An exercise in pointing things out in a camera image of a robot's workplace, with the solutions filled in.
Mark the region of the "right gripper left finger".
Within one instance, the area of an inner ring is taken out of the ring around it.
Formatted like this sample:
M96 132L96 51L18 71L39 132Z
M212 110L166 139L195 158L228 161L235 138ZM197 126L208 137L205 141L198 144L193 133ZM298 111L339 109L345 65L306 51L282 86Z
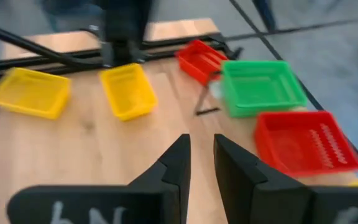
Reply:
M186 224L191 180L191 139L182 134L146 171L130 182L136 190L156 190L158 204L143 205L140 223Z

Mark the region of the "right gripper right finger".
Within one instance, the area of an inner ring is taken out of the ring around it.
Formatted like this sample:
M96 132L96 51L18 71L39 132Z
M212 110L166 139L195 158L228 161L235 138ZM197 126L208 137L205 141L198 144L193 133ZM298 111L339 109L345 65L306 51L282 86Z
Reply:
M223 134L214 135L214 167L229 223L305 222L311 190Z

